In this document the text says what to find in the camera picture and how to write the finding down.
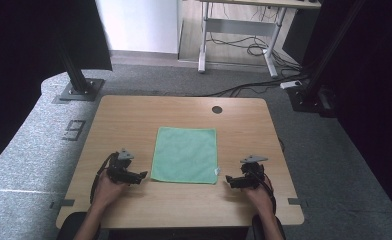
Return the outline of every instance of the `person's arm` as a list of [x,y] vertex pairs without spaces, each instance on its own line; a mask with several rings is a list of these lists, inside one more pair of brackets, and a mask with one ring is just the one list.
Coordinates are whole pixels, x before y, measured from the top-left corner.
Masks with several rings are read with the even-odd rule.
[[106,208],[121,195],[128,187],[128,184],[113,183],[104,170],[99,177],[96,190],[94,192],[93,203],[90,206],[84,222],[75,235],[76,240],[93,239],[99,228],[103,213]]
[[[272,189],[269,181],[265,181],[267,186]],[[256,189],[243,188],[242,191],[246,194],[252,204],[258,211],[259,217],[262,221],[262,228],[264,229],[265,240],[282,240],[275,214],[273,212],[273,204],[267,191],[260,185]]]

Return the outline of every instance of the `white wall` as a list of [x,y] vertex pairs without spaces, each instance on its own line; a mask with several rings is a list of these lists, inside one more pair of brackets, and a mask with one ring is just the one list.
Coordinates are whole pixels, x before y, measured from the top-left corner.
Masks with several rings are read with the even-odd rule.
[[181,0],[96,0],[110,50],[178,53]]

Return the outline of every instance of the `wooden desk top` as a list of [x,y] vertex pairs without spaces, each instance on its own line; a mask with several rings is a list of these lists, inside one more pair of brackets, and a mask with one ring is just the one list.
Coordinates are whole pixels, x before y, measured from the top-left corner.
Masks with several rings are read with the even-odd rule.
[[[220,106],[222,113],[212,112]],[[215,185],[178,184],[150,179],[158,128],[216,128],[218,165]],[[91,185],[102,162],[112,152],[126,148],[135,158],[132,172],[149,171],[141,185],[132,185],[106,212],[103,228],[159,228],[249,226],[255,213],[225,175],[242,176],[240,160],[249,155],[268,157],[263,162],[277,199],[277,216],[283,224],[302,224],[292,179],[263,99],[105,96],[97,110],[65,199],[73,206],[61,208],[57,227],[72,212],[90,207]]]
[[288,7],[300,9],[318,9],[321,8],[321,3],[311,3],[308,0],[199,0],[200,2],[212,3],[227,3],[227,4],[242,4],[242,5],[256,5],[256,6],[271,6],[271,7]]

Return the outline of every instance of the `gray carpet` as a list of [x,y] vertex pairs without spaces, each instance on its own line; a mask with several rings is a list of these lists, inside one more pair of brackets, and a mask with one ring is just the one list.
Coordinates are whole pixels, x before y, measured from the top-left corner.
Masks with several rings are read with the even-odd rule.
[[[95,102],[54,101],[68,77],[42,84],[42,96],[0,156],[0,239],[54,239],[65,196],[103,95],[203,95],[269,80],[265,73],[114,65],[84,71],[106,80]],[[302,205],[305,222],[284,226],[287,239],[392,239],[392,202],[336,119],[298,113],[280,88],[239,97],[267,101]],[[71,120],[84,120],[77,141],[62,140]]]

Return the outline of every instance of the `person's hand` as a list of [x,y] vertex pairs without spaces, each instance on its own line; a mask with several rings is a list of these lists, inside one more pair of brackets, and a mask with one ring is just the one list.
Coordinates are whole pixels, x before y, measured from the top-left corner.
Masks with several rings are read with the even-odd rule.
[[127,183],[114,183],[112,182],[108,174],[106,173],[106,169],[99,176],[99,182],[97,184],[96,190],[94,191],[94,206],[98,206],[101,208],[106,208],[111,203],[115,202],[121,193],[128,188],[129,184]]
[[[268,177],[265,178],[265,184],[267,184],[271,191],[274,191],[271,185],[271,181],[268,179]],[[271,212],[274,214],[271,198],[262,185],[259,185],[256,189],[253,189],[252,187],[242,188],[241,191],[246,194],[259,213]]]

